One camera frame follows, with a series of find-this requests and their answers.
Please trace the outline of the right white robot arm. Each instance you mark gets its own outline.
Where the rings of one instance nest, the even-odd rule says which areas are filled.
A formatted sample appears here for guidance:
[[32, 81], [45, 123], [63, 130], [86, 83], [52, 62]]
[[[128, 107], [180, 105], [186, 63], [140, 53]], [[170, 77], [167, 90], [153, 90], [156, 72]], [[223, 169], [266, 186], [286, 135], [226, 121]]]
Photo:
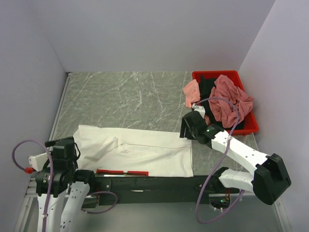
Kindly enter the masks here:
[[219, 126], [208, 126], [197, 111], [191, 111], [182, 117], [180, 137], [196, 140], [222, 152], [246, 170], [241, 172], [216, 165], [207, 180], [212, 181], [212, 188], [218, 193], [230, 188], [249, 191], [263, 203], [272, 205], [291, 186], [292, 182], [281, 156], [254, 150]]

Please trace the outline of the white t shirt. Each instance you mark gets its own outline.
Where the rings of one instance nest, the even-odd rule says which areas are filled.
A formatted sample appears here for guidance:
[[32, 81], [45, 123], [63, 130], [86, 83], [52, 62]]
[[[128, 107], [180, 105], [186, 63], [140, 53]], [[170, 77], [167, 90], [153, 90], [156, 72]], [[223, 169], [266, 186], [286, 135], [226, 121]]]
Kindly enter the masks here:
[[192, 142], [177, 132], [79, 125], [73, 135], [78, 167], [138, 172], [152, 177], [192, 177]]

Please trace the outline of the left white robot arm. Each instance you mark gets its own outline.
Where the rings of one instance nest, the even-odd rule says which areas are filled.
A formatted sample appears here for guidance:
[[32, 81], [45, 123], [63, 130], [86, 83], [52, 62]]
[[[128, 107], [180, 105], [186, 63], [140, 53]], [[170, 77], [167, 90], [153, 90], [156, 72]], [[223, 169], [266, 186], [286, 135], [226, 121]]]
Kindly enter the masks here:
[[73, 137], [47, 141], [52, 150], [36, 175], [39, 232], [73, 232], [87, 194], [96, 190], [95, 174], [79, 170], [80, 151]]

